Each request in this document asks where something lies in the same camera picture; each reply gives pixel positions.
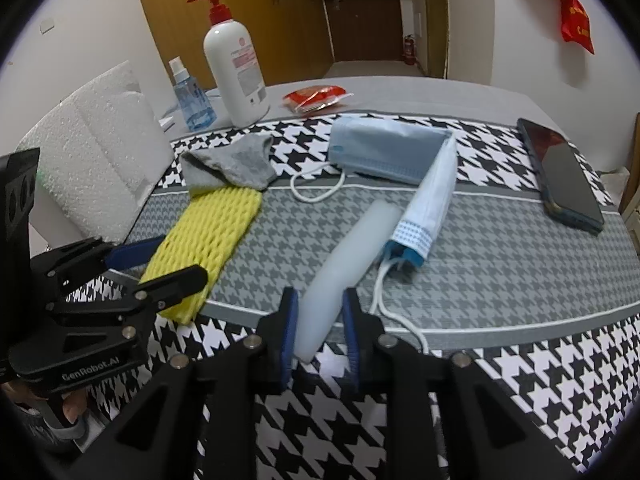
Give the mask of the person left hand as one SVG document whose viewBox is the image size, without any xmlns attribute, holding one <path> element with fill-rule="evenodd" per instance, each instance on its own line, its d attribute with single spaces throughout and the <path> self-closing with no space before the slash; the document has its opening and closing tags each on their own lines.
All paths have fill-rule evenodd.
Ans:
<svg viewBox="0 0 640 480">
<path fill-rule="evenodd" d="M 1 389 L 21 415 L 39 418 L 58 440 L 77 440 L 86 434 L 84 415 L 88 394 L 85 388 L 50 399 L 36 396 L 19 380 L 4 382 Z"/>
</svg>

